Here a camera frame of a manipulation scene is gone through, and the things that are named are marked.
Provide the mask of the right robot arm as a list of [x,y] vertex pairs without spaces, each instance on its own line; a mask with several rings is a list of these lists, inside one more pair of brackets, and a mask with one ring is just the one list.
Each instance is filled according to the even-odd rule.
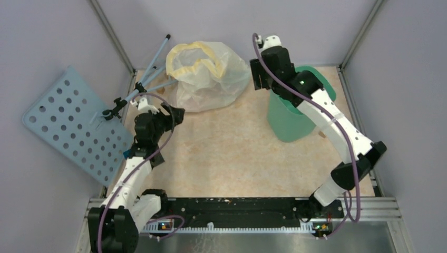
[[250,60],[256,90],[272,90],[309,118],[338,152],[341,163],[309,197],[303,208],[307,218],[323,217],[331,204],[369,174],[387,150],[382,141],[362,134],[335,105],[316,71],[298,71],[288,50],[280,45],[254,46],[257,57]]

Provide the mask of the green plastic trash bin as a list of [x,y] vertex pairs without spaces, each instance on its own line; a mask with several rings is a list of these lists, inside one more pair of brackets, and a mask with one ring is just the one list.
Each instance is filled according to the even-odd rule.
[[[324,88],[332,101],[336,100],[336,92],[327,79],[312,66],[296,67],[297,76],[292,81],[297,82],[299,93],[308,98],[318,89]],[[281,98],[272,90],[269,94],[267,121],[276,137],[282,142],[294,142],[312,133],[315,123],[301,113],[288,100]]]

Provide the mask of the translucent white yellow trash bag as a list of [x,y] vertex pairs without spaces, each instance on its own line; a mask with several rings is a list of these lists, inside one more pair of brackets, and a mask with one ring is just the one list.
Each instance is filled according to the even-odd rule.
[[251,79],[249,65],[234,50],[207,41],[174,46],[166,57],[166,74],[177,80],[170,104],[192,113],[229,106]]

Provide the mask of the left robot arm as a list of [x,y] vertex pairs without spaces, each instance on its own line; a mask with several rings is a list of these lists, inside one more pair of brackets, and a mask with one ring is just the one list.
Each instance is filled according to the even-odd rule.
[[124,170],[100,207],[90,209],[88,228],[92,252],[134,252],[139,233],[153,217],[162,218],[169,204],[159,194],[139,191],[152,169],[162,163],[161,137],[183,122],[185,109],[163,102],[166,110],[145,105],[134,119],[133,144],[124,155]]

